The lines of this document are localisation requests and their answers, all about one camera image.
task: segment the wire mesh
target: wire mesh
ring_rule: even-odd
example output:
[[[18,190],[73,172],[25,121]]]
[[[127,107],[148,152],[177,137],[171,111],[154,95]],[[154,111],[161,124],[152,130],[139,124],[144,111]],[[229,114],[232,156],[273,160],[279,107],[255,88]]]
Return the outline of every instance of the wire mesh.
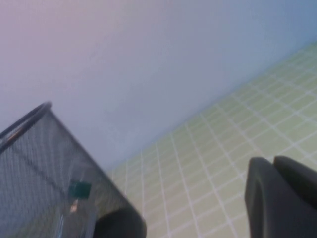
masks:
[[[0,237],[53,237],[56,209],[66,202],[71,179],[92,184],[99,217],[131,207],[48,110],[0,154]]]

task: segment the black plastic object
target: black plastic object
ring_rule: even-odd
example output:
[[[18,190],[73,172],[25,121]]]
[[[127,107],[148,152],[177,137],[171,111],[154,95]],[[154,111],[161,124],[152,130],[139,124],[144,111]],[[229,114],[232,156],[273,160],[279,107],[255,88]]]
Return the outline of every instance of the black plastic object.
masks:
[[[245,192],[251,238],[317,237],[317,173],[284,156],[252,158]]]
[[[97,229],[99,235],[111,238],[114,229],[129,227],[137,234],[131,237],[146,237],[142,217],[53,114],[51,103],[0,133],[0,237],[53,237],[55,210],[67,201],[72,179],[91,184],[96,228],[107,227]]]

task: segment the black mesh trash can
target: black mesh trash can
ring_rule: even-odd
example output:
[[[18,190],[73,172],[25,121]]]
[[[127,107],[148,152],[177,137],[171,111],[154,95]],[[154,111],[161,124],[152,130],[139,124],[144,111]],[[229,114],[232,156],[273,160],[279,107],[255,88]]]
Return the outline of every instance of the black mesh trash can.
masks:
[[[0,237],[50,238],[54,210],[67,200],[74,178],[92,185],[99,218],[94,237],[146,237],[142,217],[53,114],[51,103],[0,134]]]

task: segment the wall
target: wall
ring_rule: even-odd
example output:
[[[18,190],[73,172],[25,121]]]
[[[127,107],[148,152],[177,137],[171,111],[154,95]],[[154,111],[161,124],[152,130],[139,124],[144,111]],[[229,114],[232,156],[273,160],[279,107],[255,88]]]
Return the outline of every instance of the wall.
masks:
[[[45,100],[103,169],[316,39],[316,1],[0,3],[0,129]]]
[[[196,114],[109,174],[148,238],[248,238],[252,156],[317,170],[317,43]]]

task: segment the grout line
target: grout line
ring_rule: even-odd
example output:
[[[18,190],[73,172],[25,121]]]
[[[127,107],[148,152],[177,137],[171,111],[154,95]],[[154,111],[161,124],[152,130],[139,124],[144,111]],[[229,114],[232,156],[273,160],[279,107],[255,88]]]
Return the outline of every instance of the grout line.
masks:
[[[228,151],[225,150],[223,144],[221,143],[221,141],[219,141],[217,135],[215,134],[215,132],[213,131],[213,129],[210,127],[210,125],[207,123],[205,117],[200,114],[200,117],[202,118],[202,120],[205,122],[205,124],[208,126],[208,129],[209,131],[211,132],[212,136],[214,137],[214,139],[216,140],[218,146],[223,150],[225,156],[227,157],[227,159],[229,160],[230,164],[232,165],[232,167],[234,168],[234,170],[237,172],[238,176],[240,177],[240,179],[243,181],[243,183],[245,182],[244,181],[244,178],[242,177],[242,175],[240,174],[239,170],[235,167],[234,165],[234,162],[231,160],[231,157],[228,153]]]
[[[168,237],[171,238],[170,234],[170,227],[169,227],[169,222],[168,222],[168,215],[167,215],[167,208],[166,208],[166,201],[165,201],[165,193],[164,193],[164,187],[163,187],[163,179],[162,179],[162,174],[161,174],[161,168],[160,168],[160,156],[159,156],[159,149],[157,144],[155,143],[156,151],[157,151],[157,159],[158,159],[158,171],[159,171],[159,178],[160,178],[160,187],[161,187],[161,192],[163,196],[163,203],[164,203],[164,211],[165,211],[165,218],[166,218],[166,225],[167,225],[167,234]]]
[[[239,99],[236,99],[238,102],[240,102],[241,104],[243,104],[245,107],[248,108],[248,105],[245,105],[244,103],[242,103]],[[257,117],[260,117],[258,112],[257,111],[254,111],[254,114],[257,116]],[[304,151],[299,145],[298,145],[298,141],[297,142],[293,142],[291,139],[289,139],[287,136],[285,136],[282,132],[280,132],[276,127],[275,125],[272,125],[271,123],[269,123],[266,119],[264,119],[265,122],[277,133],[279,134],[281,137],[283,137],[284,139],[286,139],[290,144],[291,144],[291,147],[295,147],[296,149],[298,149],[300,152],[302,152],[302,154],[304,156],[307,155],[306,151]]]
[[[237,194],[237,195],[234,195],[234,196],[231,197],[230,199],[226,200],[223,204],[226,205],[226,204],[232,202],[233,200],[237,199],[238,197],[243,198],[242,196],[243,196],[243,193],[239,193],[239,194]],[[183,208],[181,208],[181,209],[179,209],[179,210],[173,212],[172,214],[168,215],[167,217],[168,217],[168,219],[170,219],[170,218],[176,216],[177,214],[181,213],[182,211],[184,211],[184,210],[186,210],[186,209],[188,209],[188,208],[189,208],[189,205],[187,205],[187,206],[185,206],[185,207],[183,207]],[[215,207],[213,207],[213,208],[211,208],[211,209],[209,209],[209,210],[207,210],[207,211],[205,211],[205,212],[199,214],[198,216],[196,216],[196,220],[198,220],[198,219],[200,219],[200,218],[202,218],[202,217],[204,217],[204,216],[206,216],[206,215],[208,215],[208,214],[210,214],[210,213],[212,213],[212,212],[214,212],[214,211],[217,211],[218,209],[221,209],[221,206],[220,206],[220,205],[217,205],[217,206],[215,206]],[[153,228],[153,227],[159,226],[159,225],[160,225],[161,223],[163,223],[164,221],[165,221],[165,220],[161,220],[161,221],[158,221],[158,222],[155,222],[155,223],[151,224],[151,225],[149,226],[149,229],[151,229],[151,228]]]
[[[196,218],[195,218],[195,212],[194,212],[194,209],[193,209],[193,204],[192,204],[192,201],[191,201],[191,199],[190,199],[189,192],[188,192],[188,189],[187,189],[187,186],[186,186],[185,177],[184,177],[184,174],[183,174],[183,171],[182,171],[180,162],[179,162],[178,152],[177,152],[177,149],[176,149],[176,146],[175,146],[175,142],[174,142],[174,138],[173,138],[173,134],[172,134],[172,133],[170,134],[170,138],[171,138],[171,141],[172,141],[172,144],[173,144],[173,147],[174,147],[176,159],[177,159],[178,166],[179,166],[179,171],[180,171],[180,173],[181,173],[182,180],[183,180],[183,183],[184,183],[184,187],[185,187],[187,199],[188,199],[188,202],[189,202],[190,210],[191,210],[192,215],[193,215],[193,219],[194,219],[194,224],[195,224],[195,227],[196,227],[196,231],[197,231],[198,236],[200,237],[201,235],[200,235],[200,231],[199,231],[199,228],[198,228],[198,225],[197,225],[197,221],[196,221]]]
[[[266,93],[267,93],[267,92],[262,91],[261,89],[259,89],[259,88],[256,87],[256,86],[251,86],[251,87],[253,87],[253,88],[254,88],[257,92],[259,92],[260,94],[266,96]],[[274,97],[274,95],[272,95],[272,94],[270,94],[270,95],[272,96],[272,99],[273,99],[276,103],[281,104],[284,108],[287,108],[287,109],[290,110],[293,114],[296,114],[297,116],[299,116],[299,117],[301,117],[301,118],[303,118],[303,119],[306,119],[306,120],[308,120],[308,121],[310,121],[310,122],[315,122],[315,121],[312,120],[311,118],[308,118],[308,117],[306,117],[306,116],[304,116],[304,115],[299,114],[297,110],[293,109],[293,108],[292,108],[291,106],[289,106],[287,103],[284,103],[284,102],[282,102],[281,100],[279,100],[278,98]],[[294,103],[294,102],[296,102],[296,101],[298,101],[298,100],[300,100],[300,99],[302,99],[302,98],[305,97],[305,96],[306,96],[306,93],[304,93],[301,97],[298,97],[296,100],[292,101],[291,104]],[[244,102],[242,102],[239,98],[237,98],[237,97],[234,97],[234,98],[236,99],[236,101],[240,102],[240,104],[244,105],[246,108],[248,108],[249,110],[253,111],[255,114],[257,114],[257,115],[259,114],[257,111],[255,111],[255,110],[253,110],[253,109],[250,109],[250,107],[249,107],[247,104],[245,104]]]
[[[230,220],[230,217],[229,217],[229,215],[227,214],[227,212],[226,212],[226,210],[225,210],[225,208],[224,208],[224,204],[223,204],[223,202],[222,202],[222,200],[221,200],[221,198],[220,198],[220,196],[219,196],[219,194],[218,194],[218,192],[217,192],[217,190],[216,190],[216,186],[214,185],[212,179],[208,176],[208,171],[207,171],[206,165],[205,165],[205,163],[204,163],[204,161],[203,161],[203,159],[202,159],[202,157],[201,157],[201,155],[200,155],[200,153],[199,153],[199,151],[198,151],[198,148],[197,148],[197,145],[196,145],[195,141],[193,140],[193,137],[192,137],[192,135],[191,135],[191,133],[190,133],[190,131],[189,131],[189,128],[188,128],[187,123],[185,123],[185,126],[186,126],[187,131],[189,132],[189,135],[190,135],[190,138],[191,138],[191,140],[192,140],[192,143],[194,144],[195,150],[196,150],[196,152],[198,153],[198,158],[199,158],[200,162],[201,162],[202,165],[203,165],[203,168],[204,168],[204,170],[205,170],[205,174],[207,175],[207,178],[208,178],[208,180],[209,180],[209,182],[210,182],[210,184],[211,184],[211,186],[212,186],[212,189],[213,189],[213,191],[214,191],[214,194],[216,195],[216,197],[217,197],[217,199],[218,199],[218,201],[219,201],[219,204],[220,204],[220,206],[221,206],[221,208],[222,208],[222,211],[223,211],[223,213],[224,213],[225,216],[226,216],[227,223],[228,223],[229,226],[231,227],[232,232],[234,233],[234,236],[235,236],[236,238],[238,238],[238,235],[237,235],[237,233],[236,233],[236,231],[235,231],[235,229],[234,229],[234,227],[233,227],[233,224],[232,224],[232,222],[231,222],[231,220]]]

